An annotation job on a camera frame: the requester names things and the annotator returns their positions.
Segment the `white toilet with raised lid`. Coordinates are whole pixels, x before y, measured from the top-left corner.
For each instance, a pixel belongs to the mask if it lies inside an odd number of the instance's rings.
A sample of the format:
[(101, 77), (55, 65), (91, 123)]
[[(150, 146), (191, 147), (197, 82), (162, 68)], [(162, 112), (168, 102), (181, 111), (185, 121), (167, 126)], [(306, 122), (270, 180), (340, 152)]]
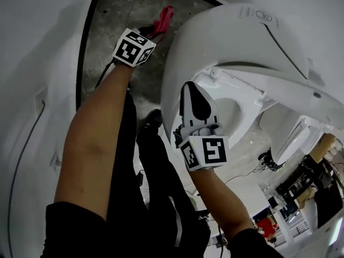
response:
[(308, 138), (304, 141), (304, 143), (301, 145), (300, 150), (305, 154), (308, 155), (316, 146), (316, 144), (319, 142), (321, 137), (324, 135), (323, 130), (318, 129), (316, 127), (309, 127), (310, 134)]

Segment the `white toilet with tank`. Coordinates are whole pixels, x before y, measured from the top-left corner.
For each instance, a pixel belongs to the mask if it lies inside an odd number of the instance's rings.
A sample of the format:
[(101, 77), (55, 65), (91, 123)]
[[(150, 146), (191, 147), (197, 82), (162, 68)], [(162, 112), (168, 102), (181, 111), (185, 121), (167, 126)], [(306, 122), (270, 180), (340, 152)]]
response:
[(309, 127), (331, 133), (335, 127), (276, 104), (265, 110), (259, 126), (271, 139), (271, 155), (277, 164), (286, 162), (310, 134)]

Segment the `black headset with green trim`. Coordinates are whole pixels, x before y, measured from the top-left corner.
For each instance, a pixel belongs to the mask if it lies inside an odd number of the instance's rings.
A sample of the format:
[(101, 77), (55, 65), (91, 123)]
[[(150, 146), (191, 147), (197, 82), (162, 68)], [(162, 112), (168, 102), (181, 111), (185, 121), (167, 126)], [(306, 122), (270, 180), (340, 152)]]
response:
[(266, 152), (260, 154), (257, 159), (259, 160), (260, 165), (269, 168), (271, 171), (279, 171), (286, 164), (286, 162), (283, 162), (282, 164), (277, 164), (272, 159), (271, 148), (268, 149)]

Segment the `red cleaning cloth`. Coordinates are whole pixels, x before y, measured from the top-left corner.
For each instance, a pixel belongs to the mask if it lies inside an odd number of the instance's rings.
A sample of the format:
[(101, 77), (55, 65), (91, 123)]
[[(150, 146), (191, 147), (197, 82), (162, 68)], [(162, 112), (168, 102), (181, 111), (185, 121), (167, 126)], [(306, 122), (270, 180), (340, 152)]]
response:
[(174, 8), (172, 6), (166, 6), (162, 9), (159, 19), (153, 22), (153, 30), (148, 35), (149, 38), (153, 39), (158, 35), (167, 33), (170, 28), (170, 22), (174, 16)]

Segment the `white oval tankless toilet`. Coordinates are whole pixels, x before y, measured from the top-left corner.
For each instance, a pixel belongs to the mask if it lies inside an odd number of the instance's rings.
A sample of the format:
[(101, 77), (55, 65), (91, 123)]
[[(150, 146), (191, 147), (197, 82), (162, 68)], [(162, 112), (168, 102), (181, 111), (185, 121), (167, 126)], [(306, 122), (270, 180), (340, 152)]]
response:
[(163, 73), (161, 111), (174, 144), (181, 125), (181, 90), (193, 81), (219, 106), (230, 147), (271, 102), (308, 116), (344, 140), (344, 103), (310, 75), (299, 39), (279, 18), (252, 4), (234, 3), (201, 12), (181, 26)]

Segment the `person's left forearm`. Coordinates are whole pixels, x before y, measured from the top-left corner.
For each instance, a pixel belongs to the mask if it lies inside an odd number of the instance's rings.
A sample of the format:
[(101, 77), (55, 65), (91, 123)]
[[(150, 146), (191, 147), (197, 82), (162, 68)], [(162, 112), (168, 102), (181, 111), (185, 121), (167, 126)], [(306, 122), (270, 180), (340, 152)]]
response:
[(64, 142), (54, 200), (106, 218), (125, 96), (134, 69), (119, 64), (74, 116)]

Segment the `person's black right shoe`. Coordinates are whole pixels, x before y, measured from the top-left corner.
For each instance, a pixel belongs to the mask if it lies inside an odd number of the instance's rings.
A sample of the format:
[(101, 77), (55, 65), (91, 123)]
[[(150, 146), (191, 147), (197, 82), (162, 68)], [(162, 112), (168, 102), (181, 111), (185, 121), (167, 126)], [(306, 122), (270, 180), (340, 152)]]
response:
[(162, 123), (163, 121), (162, 121), (161, 110), (155, 109), (147, 115), (144, 121), (144, 129), (158, 131)]

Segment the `person's right forearm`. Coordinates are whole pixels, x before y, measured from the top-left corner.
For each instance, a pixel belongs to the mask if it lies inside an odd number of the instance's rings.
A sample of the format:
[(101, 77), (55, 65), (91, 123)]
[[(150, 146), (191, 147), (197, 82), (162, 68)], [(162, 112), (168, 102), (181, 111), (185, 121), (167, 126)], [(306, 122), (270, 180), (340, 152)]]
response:
[(253, 223), (239, 197), (211, 170), (191, 171), (189, 175), (199, 195), (227, 239), (252, 229)]

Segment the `black metal rack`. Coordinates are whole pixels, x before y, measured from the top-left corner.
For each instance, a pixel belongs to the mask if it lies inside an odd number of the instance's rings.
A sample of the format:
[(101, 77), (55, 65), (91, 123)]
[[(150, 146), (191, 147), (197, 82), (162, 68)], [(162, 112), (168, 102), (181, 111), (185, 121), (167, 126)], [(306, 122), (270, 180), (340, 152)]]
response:
[(276, 192), (282, 198), (283, 206), (294, 204), (308, 189), (314, 189), (316, 203), (333, 203), (342, 207), (337, 181), (335, 170), (326, 159), (315, 162), (310, 155), (305, 155), (292, 174), (276, 188)]

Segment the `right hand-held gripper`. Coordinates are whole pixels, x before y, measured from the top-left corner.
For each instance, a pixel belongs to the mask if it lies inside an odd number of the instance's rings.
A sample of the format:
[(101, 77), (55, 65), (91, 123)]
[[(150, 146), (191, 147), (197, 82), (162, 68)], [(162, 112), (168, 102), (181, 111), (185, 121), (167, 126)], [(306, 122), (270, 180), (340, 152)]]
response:
[[(188, 171), (214, 169), (228, 159), (229, 137), (218, 122), (218, 107), (208, 92), (195, 82), (187, 81), (181, 89), (182, 123), (174, 131), (176, 148), (182, 153)], [(193, 119), (208, 126), (193, 126)]]

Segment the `person's black clothing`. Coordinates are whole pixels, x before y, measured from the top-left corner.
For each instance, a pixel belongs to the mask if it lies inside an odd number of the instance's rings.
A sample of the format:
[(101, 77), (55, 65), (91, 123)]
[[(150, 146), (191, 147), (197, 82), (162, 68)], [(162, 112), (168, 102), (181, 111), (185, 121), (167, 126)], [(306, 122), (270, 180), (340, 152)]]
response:
[(203, 258), (210, 238), (157, 133), (136, 134), (126, 94), (106, 218), (57, 202), (46, 209), (41, 258)]

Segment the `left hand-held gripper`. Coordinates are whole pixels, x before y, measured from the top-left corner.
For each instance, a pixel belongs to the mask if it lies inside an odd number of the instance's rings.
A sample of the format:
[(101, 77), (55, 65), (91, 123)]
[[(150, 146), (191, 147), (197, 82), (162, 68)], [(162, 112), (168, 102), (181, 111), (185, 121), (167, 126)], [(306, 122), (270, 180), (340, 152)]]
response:
[(153, 32), (154, 25), (141, 27), (136, 31), (126, 28), (117, 41), (112, 56), (130, 67), (145, 63), (163, 39), (163, 33), (155, 35), (152, 41), (147, 39)]

